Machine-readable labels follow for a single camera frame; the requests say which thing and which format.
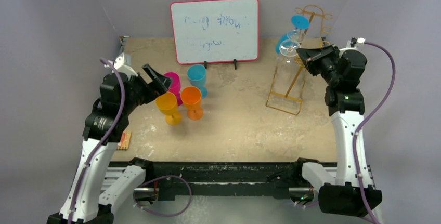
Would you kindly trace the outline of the pink wine glass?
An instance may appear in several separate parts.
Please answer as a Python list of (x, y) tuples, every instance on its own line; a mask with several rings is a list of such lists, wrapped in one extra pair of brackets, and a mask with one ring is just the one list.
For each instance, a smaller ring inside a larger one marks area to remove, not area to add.
[(181, 94), (180, 94), (181, 82), (179, 75), (175, 72), (167, 72), (164, 75), (172, 79), (169, 92), (173, 93), (176, 96), (178, 106), (182, 105), (183, 102), (181, 100)]

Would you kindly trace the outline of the yellow wine glass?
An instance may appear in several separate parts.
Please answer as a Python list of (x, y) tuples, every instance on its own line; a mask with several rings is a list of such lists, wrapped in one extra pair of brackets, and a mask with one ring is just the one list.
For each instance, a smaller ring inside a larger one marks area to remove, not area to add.
[(165, 115), (165, 121), (169, 125), (178, 125), (182, 120), (182, 115), (178, 111), (176, 96), (171, 92), (159, 96), (155, 104), (162, 114)]

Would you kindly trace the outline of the clear wine glass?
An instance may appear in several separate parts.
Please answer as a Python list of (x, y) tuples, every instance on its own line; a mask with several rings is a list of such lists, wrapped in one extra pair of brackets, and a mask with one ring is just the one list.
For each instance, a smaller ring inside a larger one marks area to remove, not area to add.
[(284, 90), (289, 87), (297, 72), (301, 68), (296, 58), (300, 44), (297, 41), (281, 38), (275, 45), (277, 61), (275, 66), (275, 87)]
[(301, 43), (305, 39), (305, 33), (301, 29), (294, 29), (292, 31), (289, 31), (286, 36), (288, 39), (296, 41), (298, 43)]

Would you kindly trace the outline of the orange wine glass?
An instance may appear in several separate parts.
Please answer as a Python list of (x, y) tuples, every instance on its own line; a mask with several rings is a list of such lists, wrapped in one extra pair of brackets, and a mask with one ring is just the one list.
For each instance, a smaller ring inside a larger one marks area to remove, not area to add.
[(181, 100), (187, 108), (187, 116), (191, 120), (197, 121), (203, 117), (202, 94), (199, 88), (194, 86), (185, 87), (181, 92)]

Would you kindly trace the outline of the light blue wine glass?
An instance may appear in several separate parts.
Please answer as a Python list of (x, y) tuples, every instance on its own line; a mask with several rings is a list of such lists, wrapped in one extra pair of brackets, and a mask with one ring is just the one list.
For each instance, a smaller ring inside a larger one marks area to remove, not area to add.
[(208, 94), (207, 88), (205, 87), (206, 68), (201, 64), (192, 65), (187, 71), (187, 77), (190, 84), (197, 87), (201, 92), (202, 98), (205, 98)]

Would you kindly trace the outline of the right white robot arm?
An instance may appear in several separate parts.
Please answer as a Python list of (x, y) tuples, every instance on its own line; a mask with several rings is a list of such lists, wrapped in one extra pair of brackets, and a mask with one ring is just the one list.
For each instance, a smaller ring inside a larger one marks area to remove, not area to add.
[(382, 202), (366, 163), (362, 123), (364, 97), (358, 89), (367, 58), (355, 49), (337, 46), (297, 49), (303, 66), (327, 83), (325, 103), (333, 125), (338, 154), (335, 176), (317, 162), (305, 162), (292, 172), (293, 182), (308, 182), (317, 191), (320, 210), (327, 214), (366, 217)]

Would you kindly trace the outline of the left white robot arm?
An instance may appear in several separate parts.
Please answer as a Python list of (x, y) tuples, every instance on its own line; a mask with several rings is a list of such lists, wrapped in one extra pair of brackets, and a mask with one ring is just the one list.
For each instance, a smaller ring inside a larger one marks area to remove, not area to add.
[(136, 159), (128, 173), (101, 194), (108, 165), (129, 124), (129, 115), (136, 107), (165, 94), (173, 81), (148, 64), (142, 68), (152, 79), (150, 83), (127, 65), (113, 68), (103, 78), (100, 97), (85, 120), (80, 163), (68, 198), (59, 212), (48, 217), (47, 223), (113, 223), (129, 189), (154, 183), (154, 171), (146, 167), (146, 161)]

